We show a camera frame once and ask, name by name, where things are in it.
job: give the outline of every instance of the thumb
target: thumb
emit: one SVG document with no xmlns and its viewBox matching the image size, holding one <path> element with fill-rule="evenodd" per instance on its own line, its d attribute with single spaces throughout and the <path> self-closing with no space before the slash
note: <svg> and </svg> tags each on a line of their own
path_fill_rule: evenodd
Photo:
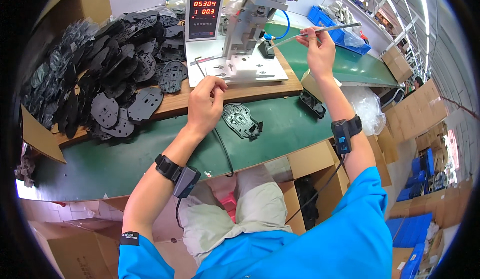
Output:
<svg viewBox="0 0 480 279">
<path fill-rule="evenodd" d="M 219 86 L 215 86 L 213 89 L 213 109 L 218 109 L 218 111 L 223 111 L 223 90 Z"/>
<path fill-rule="evenodd" d="M 308 33 L 308 49 L 318 49 L 317 45 L 317 35 L 313 28 L 307 28 Z"/>
</svg>

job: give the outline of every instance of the beige pants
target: beige pants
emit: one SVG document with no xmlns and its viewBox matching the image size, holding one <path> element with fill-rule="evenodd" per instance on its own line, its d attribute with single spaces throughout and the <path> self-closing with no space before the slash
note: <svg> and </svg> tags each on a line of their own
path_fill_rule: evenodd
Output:
<svg viewBox="0 0 480 279">
<path fill-rule="evenodd" d="M 284 230 L 287 208 L 283 193 L 264 165 L 236 174 L 237 210 L 234 224 L 205 182 L 196 184 L 190 195 L 182 199 L 178 214 L 183 226 L 183 243 L 198 265 L 225 238 L 238 234 Z"/>
</svg>

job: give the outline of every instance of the wrist-mounted device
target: wrist-mounted device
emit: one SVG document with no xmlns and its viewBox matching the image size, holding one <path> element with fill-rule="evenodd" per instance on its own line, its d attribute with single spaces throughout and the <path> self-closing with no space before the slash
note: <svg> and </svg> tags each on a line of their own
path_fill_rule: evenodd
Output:
<svg viewBox="0 0 480 279">
<path fill-rule="evenodd" d="M 351 120 L 337 120 L 332 122 L 332 132 L 335 138 L 336 151 L 339 155 L 350 153 L 352 144 L 350 138 L 362 131 L 362 121 L 355 114 Z"/>
<path fill-rule="evenodd" d="M 188 166 L 182 168 L 162 154 L 155 158 L 155 163 L 155 169 L 175 185 L 173 195 L 177 198 L 186 198 L 201 175 L 196 168 Z"/>
</svg>

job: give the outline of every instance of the green work table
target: green work table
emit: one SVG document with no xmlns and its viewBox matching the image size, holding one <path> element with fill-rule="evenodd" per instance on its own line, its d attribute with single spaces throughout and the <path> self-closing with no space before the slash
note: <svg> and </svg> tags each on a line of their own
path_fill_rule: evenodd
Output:
<svg viewBox="0 0 480 279">
<path fill-rule="evenodd" d="M 285 26 L 268 24 L 267 31 L 281 35 Z M 287 36 L 298 34 L 291 28 Z M 308 69 L 307 48 L 297 42 L 280 46 L 280 51 L 298 78 Z M 397 86 L 392 74 L 378 59 L 337 47 L 334 76 L 343 83 Z M 298 96 L 246 103 L 252 117 L 263 121 L 263 132 L 253 141 L 241 139 L 221 119 L 217 125 L 235 171 L 284 156 L 332 136 L 327 111 L 319 120 L 300 103 Z M 43 201 L 84 201 L 129 195 L 143 173 L 186 124 L 186 115 L 153 121 L 136 128 L 128 140 L 89 140 L 64 148 L 66 165 L 46 157 L 39 159 L 35 188 L 19 184 L 21 198 Z M 201 142 L 188 164 L 201 179 L 230 172 L 217 136 L 211 132 Z"/>
</svg>

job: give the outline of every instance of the hand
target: hand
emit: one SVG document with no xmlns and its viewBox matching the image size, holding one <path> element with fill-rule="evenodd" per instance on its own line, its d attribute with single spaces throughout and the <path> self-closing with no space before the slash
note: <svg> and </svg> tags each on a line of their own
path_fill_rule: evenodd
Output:
<svg viewBox="0 0 480 279">
<path fill-rule="evenodd" d="M 214 76 L 203 78 L 188 99 L 187 126 L 191 132 L 204 138 L 219 122 L 223 111 L 225 81 Z"/>
<path fill-rule="evenodd" d="M 308 36 L 297 36 L 297 42 L 308 48 L 307 62 L 313 77 L 318 80 L 333 78 L 333 62 L 335 60 L 335 43 L 328 32 L 315 32 L 320 27 L 300 30 Z"/>
</svg>

